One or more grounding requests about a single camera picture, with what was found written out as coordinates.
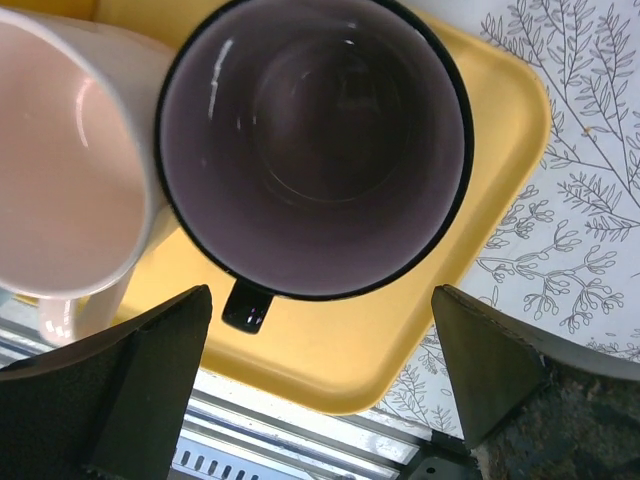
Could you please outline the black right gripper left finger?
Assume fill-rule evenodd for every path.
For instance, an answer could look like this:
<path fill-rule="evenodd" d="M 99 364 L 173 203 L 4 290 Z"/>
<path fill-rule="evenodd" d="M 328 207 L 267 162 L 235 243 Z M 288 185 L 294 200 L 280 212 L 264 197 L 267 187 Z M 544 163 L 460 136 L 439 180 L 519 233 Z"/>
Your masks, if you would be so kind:
<path fill-rule="evenodd" d="M 2 478 L 167 478 L 210 320 L 199 285 L 2 368 Z"/>

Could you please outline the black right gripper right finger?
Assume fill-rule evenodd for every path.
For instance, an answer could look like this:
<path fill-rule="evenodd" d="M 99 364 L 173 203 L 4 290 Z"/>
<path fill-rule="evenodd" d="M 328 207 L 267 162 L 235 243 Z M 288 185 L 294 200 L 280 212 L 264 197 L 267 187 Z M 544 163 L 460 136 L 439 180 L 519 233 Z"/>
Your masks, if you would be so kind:
<path fill-rule="evenodd" d="M 450 286 L 431 305 L 464 443 L 486 479 L 636 479 L 639 366 Z"/>

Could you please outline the light pink mug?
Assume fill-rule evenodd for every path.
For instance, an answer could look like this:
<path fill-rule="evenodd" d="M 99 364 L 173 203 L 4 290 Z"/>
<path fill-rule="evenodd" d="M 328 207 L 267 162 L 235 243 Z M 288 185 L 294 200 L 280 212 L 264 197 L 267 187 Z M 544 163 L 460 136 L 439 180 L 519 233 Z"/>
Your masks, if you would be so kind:
<path fill-rule="evenodd" d="M 52 344 L 109 327 L 177 227 L 154 160 L 172 58 L 123 28 L 1 11 L 1 286 L 37 300 Z"/>

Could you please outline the purple black-handled mug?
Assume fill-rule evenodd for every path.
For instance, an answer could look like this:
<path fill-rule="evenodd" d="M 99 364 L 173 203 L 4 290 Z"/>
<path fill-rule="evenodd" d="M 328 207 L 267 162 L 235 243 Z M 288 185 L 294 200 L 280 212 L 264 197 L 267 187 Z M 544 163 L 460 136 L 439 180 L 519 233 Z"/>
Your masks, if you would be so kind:
<path fill-rule="evenodd" d="M 185 233 L 235 282 L 222 320 L 273 299 L 390 284 L 451 227 L 472 173 L 469 96 L 396 1 L 231 1 L 164 80 L 154 153 Z"/>

